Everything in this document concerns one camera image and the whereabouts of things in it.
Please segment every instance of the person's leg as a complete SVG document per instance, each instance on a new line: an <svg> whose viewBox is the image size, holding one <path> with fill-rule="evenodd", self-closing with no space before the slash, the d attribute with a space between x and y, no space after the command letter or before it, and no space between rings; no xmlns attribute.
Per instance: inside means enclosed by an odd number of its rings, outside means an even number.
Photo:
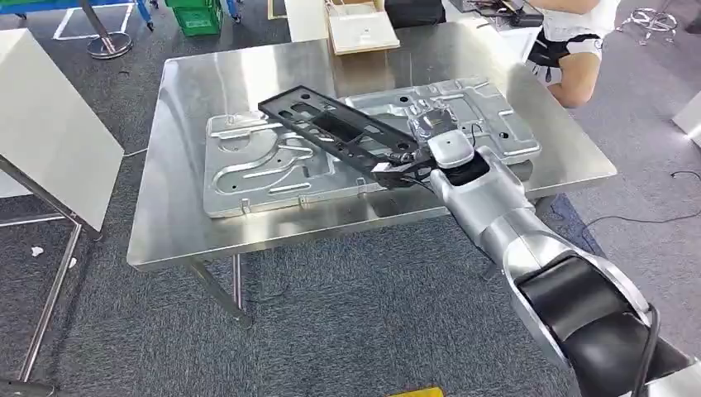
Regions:
<svg viewBox="0 0 701 397"><path fill-rule="evenodd" d="M565 108L577 108L594 93L601 60L591 52L580 52L560 58L562 80L548 86L552 95Z"/></svg>

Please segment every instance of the metal plate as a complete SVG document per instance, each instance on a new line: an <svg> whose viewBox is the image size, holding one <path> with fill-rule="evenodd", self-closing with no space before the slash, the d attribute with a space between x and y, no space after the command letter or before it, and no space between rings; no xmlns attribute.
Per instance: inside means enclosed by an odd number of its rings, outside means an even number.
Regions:
<svg viewBox="0 0 701 397"><path fill-rule="evenodd" d="M419 114L434 102L451 106L463 132L474 146L489 146L506 165L536 157L541 146L531 128L486 79L457 79L418 87L355 95L345 102L405 133L408 115ZM472 124L479 128L472 129Z"/></svg>
<svg viewBox="0 0 701 397"><path fill-rule="evenodd" d="M484 79L459 79L343 99L409 134L408 114L441 100L455 110L477 146L490 146L506 164L529 160L540 146L525 122ZM381 153L373 142L366 150ZM207 123L203 202L211 218L290 207L383 189L349 165L270 122L262 112L222 115Z"/></svg>
<svg viewBox="0 0 701 397"><path fill-rule="evenodd" d="M382 189L262 112L207 123L203 202L231 217Z"/></svg>

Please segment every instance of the black cable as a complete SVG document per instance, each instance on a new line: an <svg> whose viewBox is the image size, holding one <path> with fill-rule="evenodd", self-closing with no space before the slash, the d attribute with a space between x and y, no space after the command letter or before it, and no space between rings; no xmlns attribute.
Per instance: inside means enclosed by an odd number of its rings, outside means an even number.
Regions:
<svg viewBox="0 0 701 397"><path fill-rule="evenodd" d="M676 172L671 173L670 176L671 176L672 178L676 178L676 175L679 175L679 174L694 175L694 176L696 176L696 178L699 179L699 182L701 182L701 175L700 175L698 172L694 172L694 171L676 171ZM560 213L558 213L558 212L556 212L554 208L553 208L553 213L557 214L557 215L560 216L560 217L563 217L563 215L560 214ZM586 224L584 225L584 227L582 227L582 230L579 231L579 236L582 237L582 240L584 240L584 241L587 243L587 245L589 246L590 251L593 253L593 252L594 252L594 247L591 245L591 243L589 242L589 240L584 236L584 232L586 232L586 231L587 231L592 225L594 225L596 222L603 221L604 219L619 219L619 220L626 221L626 222L634 222L634 223L652 223L652 224L655 224L655 225L661 225L661 224L664 224L664 223L676 222L676 221L681 221L681 220L684 220L684 219L696 218L698 215L701 215L701 209L700 209L699 211L696 211L695 213L690 213L690 214L688 214L688 215L683 215L683 216L680 216L680 217L674 217L674 218L669 218L669 219L663 219L663 220L661 220L661 221L658 221L658 220L655 220L655 219L635 219L635 218L622 217L622 216L619 216L619 215L607 215L607 216L605 216L605 217L599 217L599 218L596 218L596 219L594 219L594 220L592 220L592 221L589 221L589 223L586 223Z"/></svg>
<svg viewBox="0 0 701 397"><path fill-rule="evenodd" d="M433 189L431 189L431 186L423 183L421 180L418 180L412 176L404 175L400 180L403 180L404 182L411 182L413 184L417 184L423 187L424 189L428 190L429 192L433 193Z"/></svg>
<svg viewBox="0 0 701 397"><path fill-rule="evenodd" d="M660 338L660 312L652 304L648 304L648 307L652 316L650 331L647 333L645 346L642 348L640 366L637 369L631 397L642 396L642 390L647 380L647 372L650 370L652 357L655 355L655 348L657 347L657 340Z"/></svg>
<svg viewBox="0 0 701 397"><path fill-rule="evenodd" d="M470 124L470 133L472 133L472 147L474 147L474 143L477 142L477 140L474 138L474 128L475 127L479 128L479 133L484 133L484 131L482 130L482 126L480 126L479 124L477 124L475 122Z"/></svg>
<svg viewBox="0 0 701 397"><path fill-rule="evenodd" d="M273 300L276 300L277 298L283 297L289 289L289 284L285 285L282 291L275 293L275 294L269 294L266 295L262 299L246 299L246 302L251 302L252 304L267 304Z"/></svg>

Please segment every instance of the chrome stool base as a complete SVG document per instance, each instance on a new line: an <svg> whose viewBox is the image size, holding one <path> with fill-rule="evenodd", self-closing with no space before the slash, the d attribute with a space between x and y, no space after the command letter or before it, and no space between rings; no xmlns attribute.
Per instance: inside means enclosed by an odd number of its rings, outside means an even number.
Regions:
<svg viewBox="0 0 701 397"><path fill-rule="evenodd" d="M629 23L634 23L645 31L645 37L638 41L640 45L647 45L647 41L656 32L668 33L665 41L674 43L677 34L676 28L679 25L675 16L667 12L658 12L655 8L636 8L616 30L623 31L623 27Z"/></svg>

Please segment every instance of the black robot arm segment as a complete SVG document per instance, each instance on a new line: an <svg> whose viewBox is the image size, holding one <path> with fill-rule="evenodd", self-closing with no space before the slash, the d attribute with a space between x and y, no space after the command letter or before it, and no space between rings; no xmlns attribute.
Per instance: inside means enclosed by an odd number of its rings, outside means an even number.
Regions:
<svg viewBox="0 0 701 397"><path fill-rule="evenodd" d="M649 328L587 260L570 256L518 288L556 336L582 395L619 396L633 388ZM646 381L693 362L659 339Z"/></svg>

